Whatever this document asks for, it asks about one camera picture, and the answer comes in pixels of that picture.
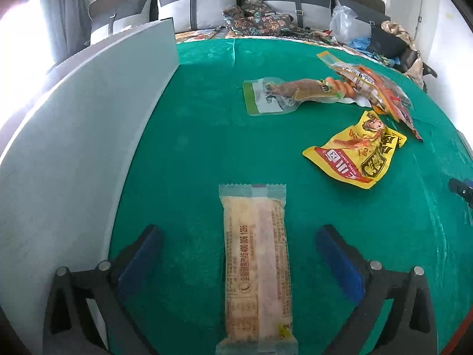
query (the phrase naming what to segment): beige cloth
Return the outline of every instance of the beige cloth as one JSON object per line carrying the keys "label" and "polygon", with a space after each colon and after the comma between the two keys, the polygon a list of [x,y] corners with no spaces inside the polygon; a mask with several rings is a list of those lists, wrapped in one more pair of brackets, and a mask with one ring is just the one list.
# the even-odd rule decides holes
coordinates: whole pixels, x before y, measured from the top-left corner
{"label": "beige cloth", "polygon": [[392,33],[409,46],[412,51],[416,51],[418,56],[417,60],[414,61],[414,64],[404,73],[412,81],[414,81],[420,88],[424,87],[424,81],[422,80],[422,73],[424,72],[424,67],[422,64],[422,58],[420,57],[420,52],[415,46],[414,39],[411,35],[399,24],[396,24],[392,21],[384,21],[381,24],[381,28],[388,33]]}

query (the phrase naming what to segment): curtain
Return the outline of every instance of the curtain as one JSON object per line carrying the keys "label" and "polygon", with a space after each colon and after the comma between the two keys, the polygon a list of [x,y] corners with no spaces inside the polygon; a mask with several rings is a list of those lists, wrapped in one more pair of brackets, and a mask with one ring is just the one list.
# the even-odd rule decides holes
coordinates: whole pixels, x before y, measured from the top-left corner
{"label": "curtain", "polygon": [[88,0],[40,0],[54,62],[60,63],[86,47],[91,19]]}

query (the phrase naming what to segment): snack package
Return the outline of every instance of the snack package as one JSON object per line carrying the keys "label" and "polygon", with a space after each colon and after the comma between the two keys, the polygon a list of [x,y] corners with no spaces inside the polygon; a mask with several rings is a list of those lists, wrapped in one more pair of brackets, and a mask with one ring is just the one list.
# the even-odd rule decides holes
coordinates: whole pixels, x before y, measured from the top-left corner
{"label": "snack package", "polygon": [[358,124],[333,136],[323,147],[302,154],[334,179],[369,189],[389,168],[396,146],[407,138],[385,126],[374,111],[365,111]]}
{"label": "snack package", "polygon": [[261,78],[243,82],[243,93],[250,115],[292,112],[304,101],[347,104],[356,102],[359,106],[370,106],[349,83],[333,78],[305,78],[290,82],[279,78]]}
{"label": "snack package", "polygon": [[284,227],[285,185],[220,185],[225,327],[217,355],[296,355]]}
{"label": "snack package", "polygon": [[373,72],[363,65],[354,66],[337,59],[330,52],[318,54],[320,60],[346,79],[353,82],[371,102],[378,114],[389,114],[394,120],[405,123],[418,140],[422,140],[414,127],[411,114],[405,105],[411,105],[403,90],[385,76]]}

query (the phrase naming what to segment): green tablecloth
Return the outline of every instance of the green tablecloth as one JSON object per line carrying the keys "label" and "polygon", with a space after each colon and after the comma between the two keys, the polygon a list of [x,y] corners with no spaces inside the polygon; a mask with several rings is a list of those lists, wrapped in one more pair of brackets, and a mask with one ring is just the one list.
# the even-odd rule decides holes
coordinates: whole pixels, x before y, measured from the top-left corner
{"label": "green tablecloth", "polygon": [[415,106],[412,117],[425,140],[384,117],[408,141],[370,190],[333,180],[301,155],[356,123],[364,108],[304,103],[285,115],[247,114],[244,80],[336,77],[317,58],[324,50],[264,39],[178,45],[181,65],[135,153],[110,248],[114,258],[150,223],[164,231],[162,261],[127,303],[161,355],[213,354],[225,336],[219,183],[287,185],[294,335],[301,355],[321,353],[353,308],[315,250],[314,234],[323,224],[333,224],[367,259],[386,268],[425,269],[439,348],[469,310],[473,219],[466,202],[449,192],[448,180],[473,178],[473,163],[451,122],[415,84],[369,60],[331,51],[396,81]]}

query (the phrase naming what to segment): metal screw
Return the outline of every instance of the metal screw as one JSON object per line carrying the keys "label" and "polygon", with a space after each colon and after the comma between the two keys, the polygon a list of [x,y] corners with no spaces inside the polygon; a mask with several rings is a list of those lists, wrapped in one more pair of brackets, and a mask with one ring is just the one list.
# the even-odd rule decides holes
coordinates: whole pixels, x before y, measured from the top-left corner
{"label": "metal screw", "polygon": [[382,269],[383,265],[377,260],[372,260],[370,261],[370,267],[372,270],[379,271],[380,269]]}
{"label": "metal screw", "polygon": [[99,263],[98,269],[100,271],[107,271],[108,269],[110,269],[111,266],[112,265],[110,264],[108,260],[104,260],[103,262]]}
{"label": "metal screw", "polygon": [[419,267],[418,265],[414,267],[414,273],[417,276],[422,276],[424,275],[424,269],[422,267]]}
{"label": "metal screw", "polygon": [[58,276],[64,276],[67,272],[66,267],[59,267],[58,270],[56,271],[56,275]]}

